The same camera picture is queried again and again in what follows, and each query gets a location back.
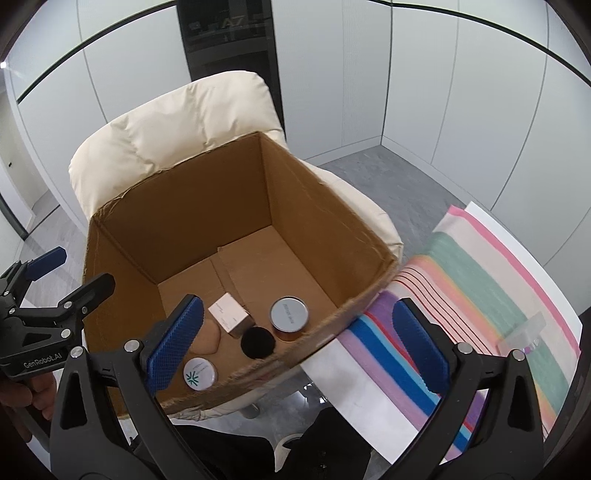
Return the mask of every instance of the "green logo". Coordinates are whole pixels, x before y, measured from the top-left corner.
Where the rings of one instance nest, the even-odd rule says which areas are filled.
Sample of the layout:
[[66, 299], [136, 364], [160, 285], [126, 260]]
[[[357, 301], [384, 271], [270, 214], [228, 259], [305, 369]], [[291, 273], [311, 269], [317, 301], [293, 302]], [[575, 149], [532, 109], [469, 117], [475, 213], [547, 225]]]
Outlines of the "green logo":
[[193, 371], [187, 374], [187, 383], [195, 387], [199, 384], [199, 375], [197, 375], [197, 372]]

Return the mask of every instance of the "striped towel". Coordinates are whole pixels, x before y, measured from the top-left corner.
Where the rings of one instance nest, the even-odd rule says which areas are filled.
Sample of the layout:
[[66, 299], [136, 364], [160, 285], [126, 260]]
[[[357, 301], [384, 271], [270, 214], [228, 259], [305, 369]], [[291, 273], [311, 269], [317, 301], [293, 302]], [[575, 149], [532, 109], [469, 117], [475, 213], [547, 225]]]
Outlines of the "striped towel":
[[[451, 207], [425, 251], [412, 257], [365, 314], [339, 341], [420, 430], [439, 396], [429, 392], [392, 327], [392, 308], [410, 297], [453, 342], [469, 342], [480, 353], [499, 355], [498, 344], [534, 316], [545, 326], [527, 354], [540, 403], [544, 437], [562, 408], [574, 377], [578, 341], [548, 295], [515, 256], [478, 220]], [[446, 458], [467, 445], [484, 404], [478, 392]]]

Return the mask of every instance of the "black stripe on wall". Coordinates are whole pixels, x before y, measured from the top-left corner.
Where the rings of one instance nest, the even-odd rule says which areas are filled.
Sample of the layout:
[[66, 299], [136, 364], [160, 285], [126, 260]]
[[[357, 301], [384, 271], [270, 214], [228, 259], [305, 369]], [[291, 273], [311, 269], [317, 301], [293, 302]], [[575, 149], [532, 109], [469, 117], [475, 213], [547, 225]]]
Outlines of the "black stripe on wall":
[[22, 223], [18, 221], [18, 218], [14, 215], [11, 208], [6, 203], [6, 200], [0, 194], [0, 212], [4, 215], [4, 218], [10, 223], [14, 231], [18, 233], [18, 236], [23, 240], [26, 240], [29, 236], [27, 230], [23, 227]]
[[82, 42], [81, 44], [77, 45], [75, 48], [71, 49], [62, 58], [60, 58], [59, 60], [57, 60], [51, 67], [49, 67], [46, 71], [44, 71], [41, 75], [39, 75], [39, 77], [37, 77], [35, 79], [35, 81], [32, 84], [30, 84], [29, 87], [27, 87], [27, 90], [25, 90], [21, 94], [21, 96], [19, 96], [17, 98], [17, 103], [21, 103], [22, 100], [29, 93], [31, 93], [31, 91], [37, 85], [39, 85], [43, 81], [43, 79], [45, 77], [47, 77], [51, 72], [53, 72], [56, 68], [58, 68], [62, 63], [64, 63], [66, 60], [72, 58], [78, 52], [82, 51], [83, 48], [87, 47], [88, 45], [90, 45], [94, 41], [96, 41], [99, 38], [102, 38], [105, 35], [111, 33], [113, 30], [117, 30], [118, 28], [123, 27], [124, 25], [127, 25], [128, 23], [131, 23], [131, 22], [133, 22], [135, 20], [138, 20], [138, 19], [140, 19], [142, 17], [146, 17], [147, 15], [153, 14], [153, 13], [158, 12], [160, 10], [164, 10], [165, 8], [173, 7], [176, 4], [177, 4], [176, 3], [176, 0], [173, 0], [173, 1], [166, 2], [166, 3], [160, 4], [160, 5], [156, 5], [155, 7], [152, 7], [152, 8], [148, 8], [147, 10], [144, 10], [142, 12], [139, 12], [139, 13], [136, 13], [134, 15], [131, 15], [130, 17], [124, 18], [123, 20], [120, 20], [117, 23], [111, 25], [110, 27], [107, 27], [104, 30], [101, 30], [100, 32], [98, 32], [97, 34], [92, 35], [91, 37], [87, 38], [84, 42]]
[[490, 22], [490, 21], [485, 20], [483, 18], [474, 17], [473, 15], [465, 14], [462, 12], [456, 12], [454, 10], [448, 10], [445, 8], [430, 7], [428, 5], [401, 4], [401, 3], [396, 3], [396, 2], [388, 2], [387, 0], [368, 0], [368, 1], [374, 2], [376, 4], [380, 4], [380, 5], [386, 5], [387, 7], [410, 8], [413, 10], [425, 10], [428, 12], [436, 12], [436, 13], [444, 14], [444, 15], [452, 15], [453, 17], [465, 18], [466, 20], [471, 20], [473, 22], [477, 22], [482, 25], [486, 25], [487, 27], [496, 28], [497, 30], [507, 33], [515, 38], [519, 38], [520, 40], [530, 44], [532, 47], [535, 47], [538, 50], [543, 51], [546, 55], [552, 57], [554, 60], [556, 60], [557, 62], [559, 62], [562, 65], [564, 65], [565, 67], [567, 67], [571, 72], [573, 72], [577, 77], [579, 77], [582, 81], [584, 81], [587, 85], [589, 85], [591, 87], [591, 80], [589, 80], [585, 75], [583, 75], [583, 73], [578, 71], [573, 65], [571, 65], [569, 62], [567, 62], [565, 59], [563, 59], [562, 57], [560, 57], [559, 55], [557, 55], [553, 51], [549, 50], [547, 47], [544, 47], [542, 44], [537, 43], [536, 41], [520, 34], [519, 32], [511, 30], [507, 27], [503, 27], [503, 25], [499, 25], [494, 22]]

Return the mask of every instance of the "beige sponge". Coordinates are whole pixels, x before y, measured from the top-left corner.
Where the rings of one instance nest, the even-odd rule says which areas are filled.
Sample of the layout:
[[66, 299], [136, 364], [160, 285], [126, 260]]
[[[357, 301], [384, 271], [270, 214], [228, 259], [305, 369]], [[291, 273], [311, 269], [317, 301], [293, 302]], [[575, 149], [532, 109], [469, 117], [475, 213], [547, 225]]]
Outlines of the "beige sponge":
[[194, 355], [211, 355], [212, 353], [217, 352], [217, 347], [220, 344], [220, 337], [221, 332], [217, 322], [205, 317], [201, 329], [189, 347], [189, 352]]

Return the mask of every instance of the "round tin can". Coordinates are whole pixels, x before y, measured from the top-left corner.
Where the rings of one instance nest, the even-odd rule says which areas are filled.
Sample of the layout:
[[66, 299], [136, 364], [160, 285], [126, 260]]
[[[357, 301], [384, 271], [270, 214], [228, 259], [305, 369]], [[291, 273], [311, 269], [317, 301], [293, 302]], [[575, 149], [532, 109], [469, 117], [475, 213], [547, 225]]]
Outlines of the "round tin can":
[[283, 297], [277, 300], [269, 313], [273, 330], [279, 340], [297, 340], [308, 323], [308, 307], [296, 297]]
[[205, 390], [216, 382], [217, 371], [209, 360], [192, 358], [184, 366], [183, 378], [193, 390]]

